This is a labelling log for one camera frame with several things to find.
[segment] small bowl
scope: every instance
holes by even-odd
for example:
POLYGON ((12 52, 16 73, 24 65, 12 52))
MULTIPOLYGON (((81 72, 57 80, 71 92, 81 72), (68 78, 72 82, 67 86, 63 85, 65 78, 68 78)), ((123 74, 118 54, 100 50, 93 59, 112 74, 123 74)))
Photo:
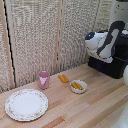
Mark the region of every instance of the small bowl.
POLYGON ((84 93, 84 92, 86 91, 86 89, 87 89, 87 84, 86 84, 85 82, 81 81, 81 80, 73 80, 71 83, 70 83, 71 90, 72 90, 73 92, 75 92, 75 93, 81 94, 81 93, 84 93), (84 89, 83 89, 83 90, 75 89, 75 88, 71 85, 71 83, 74 83, 74 82, 80 84, 84 89))

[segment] pink cup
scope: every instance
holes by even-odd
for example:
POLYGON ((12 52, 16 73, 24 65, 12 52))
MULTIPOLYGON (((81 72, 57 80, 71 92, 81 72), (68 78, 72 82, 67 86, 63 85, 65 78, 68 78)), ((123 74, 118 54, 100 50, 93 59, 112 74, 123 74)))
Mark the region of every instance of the pink cup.
POLYGON ((39 87, 41 89, 46 89, 49 87, 50 73, 42 71, 39 73, 39 87))

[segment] decorative plate border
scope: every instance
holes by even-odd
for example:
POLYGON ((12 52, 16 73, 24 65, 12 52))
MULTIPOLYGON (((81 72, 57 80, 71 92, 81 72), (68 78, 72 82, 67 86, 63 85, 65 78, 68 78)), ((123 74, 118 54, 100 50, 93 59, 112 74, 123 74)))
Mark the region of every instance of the decorative plate border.
POLYGON ((47 97, 42 92, 40 92, 38 90, 34 90, 34 89, 23 89, 23 90, 17 91, 15 93, 13 93, 6 100, 6 103, 5 103, 5 111, 6 111, 6 113, 11 118, 13 118, 14 120, 18 120, 18 121, 35 120, 35 119, 39 118, 40 116, 42 116, 46 112, 47 108, 48 108, 48 99, 47 99, 47 97), (34 114, 27 115, 27 116, 17 114, 15 111, 13 111, 13 108, 11 107, 11 104, 13 104, 14 98, 17 97, 17 96, 21 96, 21 95, 23 95, 25 93, 30 93, 32 95, 36 95, 39 98, 41 98, 41 100, 42 100, 42 105, 41 105, 39 111, 37 111, 34 114))

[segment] woven wall panel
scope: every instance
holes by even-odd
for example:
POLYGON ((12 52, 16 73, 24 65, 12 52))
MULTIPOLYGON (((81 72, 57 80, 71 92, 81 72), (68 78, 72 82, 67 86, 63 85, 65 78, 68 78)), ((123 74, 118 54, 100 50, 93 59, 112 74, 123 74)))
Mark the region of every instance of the woven wall panel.
POLYGON ((10 1, 21 86, 37 80, 42 70, 53 74, 59 0, 10 1))
POLYGON ((101 0, 98 9, 94 31, 107 30, 109 25, 109 14, 112 0, 101 0))
POLYGON ((2 16, 0 14, 0 93, 11 89, 11 78, 5 43, 7 42, 5 42, 4 39, 2 16))
POLYGON ((66 0, 60 71, 85 63, 85 36, 92 31, 97 0, 66 0))

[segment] plate rim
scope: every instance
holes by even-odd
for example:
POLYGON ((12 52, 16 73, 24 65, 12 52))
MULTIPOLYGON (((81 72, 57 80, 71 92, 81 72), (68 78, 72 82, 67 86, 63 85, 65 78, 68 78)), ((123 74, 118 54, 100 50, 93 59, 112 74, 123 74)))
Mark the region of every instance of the plate rim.
POLYGON ((42 92, 39 91, 39 90, 35 90, 35 89, 22 89, 22 90, 16 91, 16 92, 12 93, 12 94, 7 98, 7 100, 6 100, 6 102, 5 102, 5 112, 8 114, 8 116, 10 116, 12 119, 17 120, 17 121, 32 121, 32 120, 35 120, 35 119, 41 117, 41 116, 47 111, 47 109, 48 109, 48 98, 46 97, 46 95, 45 95, 44 93, 42 93, 42 92), (18 93, 18 92, 20 92, 20 91, 29 91, 29 90, 39 92, 40 94, 42 94, 43 96, 45 96, 45 98, 46 98, 46 108, 45 108, 45 110, 44 110, 40 115, 38 115, 37 117, 33 117, 33 118, 31 118, 31 119, 23 119, 23 118, 22 118, 22 119, 19 119, 19 118, 17 118, 17 117, 13 117, 13 116, 7 111, 8 100, 9 100, 13 95, 15 95, 16 93, 18 93))

